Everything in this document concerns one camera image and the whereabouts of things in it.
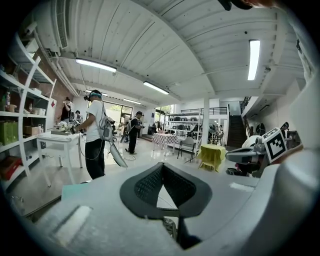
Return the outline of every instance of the ceiling light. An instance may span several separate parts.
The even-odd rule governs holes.
[[[112,67],[112,66],[104,65],[104,64],[101,64],[101,63],[98,63],[98,62],[94,62],[94,61],[86,60],[86,59],[82,59],[82,58],[76,58],[75,62],[78,63],[78,64],[87,65],[87,66],[91,66],[91,67],[107,70],[107,71],[110,71],[110,72],[113,72],[113,73],[115,73],[117,71],[117,69]]]
[[[131,100],[131,99],[124,98],[123,100],[126,101],[126,102],[132,102],[132,103],[141,105],[140,102],[137,102],[137,101],[134,101],[134,100]]]
[[[157,90],[158,92],[163,93],[163,94],[165,94],[165,95],[168,95],[168,94],[169,94],[169,92],[167,92],[167,91],[165,91],[165,90],[163,90],[163,89],[161,89],[161,88],[159,88],[159,87],[157,87],[157,86],[155,86],[155,85],[153,85],[152,83],[149,83],[149,82],[147,82],[147,81],[145,81],[143,84],[144,84],[145,86],[148,86],[148,87],[150,87],[150,88],[152,88],[152,89],[155,89],[155,90]]]
[[[260,41],[259,40],[251,40],[250,42],[250,67],[249,67],[249,75],[248,80],[255,80],[259,56],[260,56]]]

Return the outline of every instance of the brick wall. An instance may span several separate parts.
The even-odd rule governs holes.
[[[56,83],[53,89],[53,93],[52,93],[52,98],[56,100],[56,109],[55,109],[55,114],[54,114],[54,119],[56,122],[60,121],[60,116],[62,114],[62,109],[64,107],[63,101],[66,99],[66,97],[69,97],[71,99],[71,101],[73,100],[74,96],[73,94],[71,94],[71,92],[64,86],[64,84],[61,82],[61,80],[56,76],[56,74],[54,73],[54,71],[52,70],[52,68],[50,67],[49,63],[47,62],[45,56],[43,55],[43,53],[41,52],[41,50],[39,49],[36,54],[34,55],[34,59],[37,58],[37,56],[40,56],[41,61],[39,63],[39,67],[44,71],[44,73],[52,80],[54,81],[56,79]],[[5,67],[5,72],[7,74],[12,74],[15,70],[16,65],[8,58],[6,60],[6,62],[3,64]],[[18,81],[21,84],[25,84],[26,80],[28,78],[28,75],[26,73],[24,73],[23,71],[19,71],[18,72]],[[36,81],[32,80],[30,83],[30,88],[38,88],[39,90],[41,90],[42,95],[49,97],[50,96],[50,92],[52,89],[52,85],[49,83],[37,83]],[[15,95],[13,95],[13,99],[11,97],[11,99],[13,100],[13,102],[15,103],[19,103],[19,99],[15,99]],[[30,102],[28,100],[26,100],[25,103],[25,109],[28,109]]]

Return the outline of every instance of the bottle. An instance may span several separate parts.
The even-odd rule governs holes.
[[[6,96],[5,96],[5,110],[6,111],[9,111],[9,106],[10,106],[10,92],[7,91]]]

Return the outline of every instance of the black cap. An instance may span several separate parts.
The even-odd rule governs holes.
[[[242,10],[250,10],[252,6],[245,4],[241,0],[218,0],[226,11],[230,11],[232,4]]]

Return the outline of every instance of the red box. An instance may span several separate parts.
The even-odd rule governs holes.
[[[16,156],[7,156],[2,162],[0,162],[1,177],[6,181],[10,180],[12,174],[14,174],[21,164],[21,158]]]

